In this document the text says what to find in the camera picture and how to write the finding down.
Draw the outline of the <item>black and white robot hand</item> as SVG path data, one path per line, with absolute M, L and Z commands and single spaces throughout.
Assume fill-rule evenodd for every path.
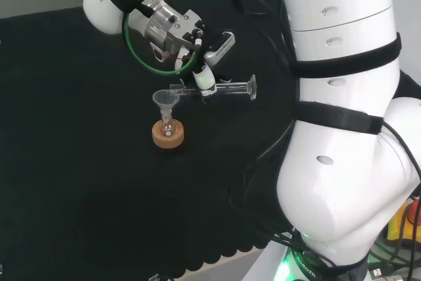
M 205 60 L 205 29 L 201 18 L 189 10 L 183 15 L 155 13 L 145 32 L 153 54 L 163 63 L 174 58 L 174 70 L 165 74 L 177 76 L 186 87 L 206 99 L 216 95 L 216 78 Z

